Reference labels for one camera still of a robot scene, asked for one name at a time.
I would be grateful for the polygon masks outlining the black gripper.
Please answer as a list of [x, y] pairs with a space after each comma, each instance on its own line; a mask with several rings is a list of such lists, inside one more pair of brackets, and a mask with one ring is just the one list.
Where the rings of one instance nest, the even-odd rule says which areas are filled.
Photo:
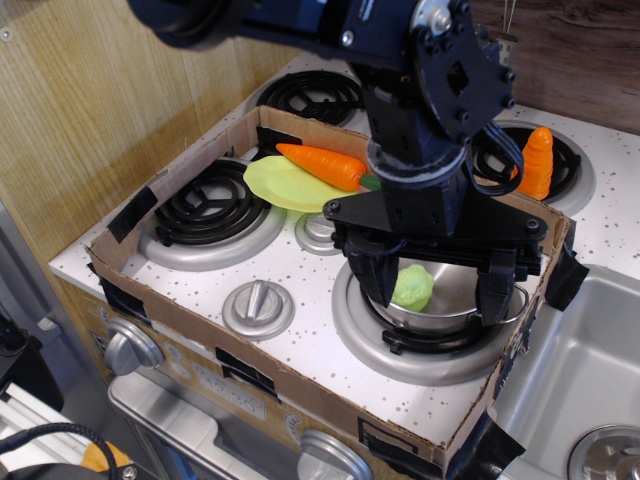
[[335, 246], [371, 301], [391, 303], [400, 258], [473, 267], [481, 323], [494, 326], [504, 322], [515, 276], [540, 274], [546, 222], [480, 192], [469, 154], [450, 149], [415, 165], [370, 149], [381, 188], [325, 204]]

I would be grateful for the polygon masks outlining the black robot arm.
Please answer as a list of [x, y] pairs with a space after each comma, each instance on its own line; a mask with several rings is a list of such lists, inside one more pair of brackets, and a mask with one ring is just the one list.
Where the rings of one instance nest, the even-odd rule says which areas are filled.
[[165, 44], [203, 50], [232, 36], [345, 61], [359, 80], [380, 187], [328, 202], [334, 243], [369, 298], [388, 305], [403, 258], [474, 267], [485, 325], [539, 273], [546, 224], [501, 202], [524, 174], [496, 124], [514, 72], [477, 32], [466, 1], [134, 1]]

